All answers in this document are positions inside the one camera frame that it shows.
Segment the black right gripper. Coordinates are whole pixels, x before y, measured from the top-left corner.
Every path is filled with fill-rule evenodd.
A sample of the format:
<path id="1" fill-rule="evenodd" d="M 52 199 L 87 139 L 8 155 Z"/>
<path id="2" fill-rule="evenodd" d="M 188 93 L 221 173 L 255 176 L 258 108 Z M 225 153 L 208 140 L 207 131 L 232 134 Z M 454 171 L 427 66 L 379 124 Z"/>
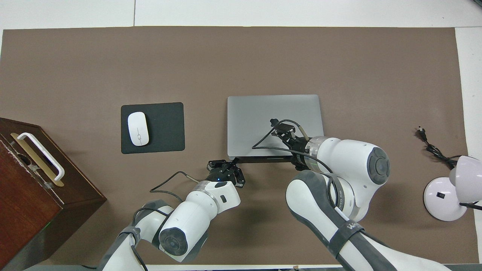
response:
<path id="1" fill-rule="evenodd" d="M 288 146 L 288 149 L 298 151 L 301 153 L 307 153 L 306 145 L 310 140 L 309 137 L 297 137 L 294 135 L 296 128 L 293 125 L 285 124 L 278 119 L 270 119 L 271 127 L 275 131 L 275 136 L 283 139 L 283 143 Z M 297 171 L 309 170 L 305 162 L 305 156 L 291 153 L 291 164 L 295 166 Z"/>

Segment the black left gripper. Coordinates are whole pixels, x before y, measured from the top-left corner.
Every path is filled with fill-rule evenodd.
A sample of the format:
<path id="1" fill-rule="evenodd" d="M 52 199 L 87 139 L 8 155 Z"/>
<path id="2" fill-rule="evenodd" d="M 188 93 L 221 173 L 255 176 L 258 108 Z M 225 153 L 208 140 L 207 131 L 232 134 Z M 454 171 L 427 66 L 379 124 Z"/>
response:
<path id="1" fill-rule="evenodd" d="M 206 180 L 213 182 L 231 181 L 235 187 L 244 187 L 246 179 L 241 169 L 236 167 L 239 158 L 235 157 L 232 161 L 214 160 L 208 161 L 207 170 L 209 174 Z"/>

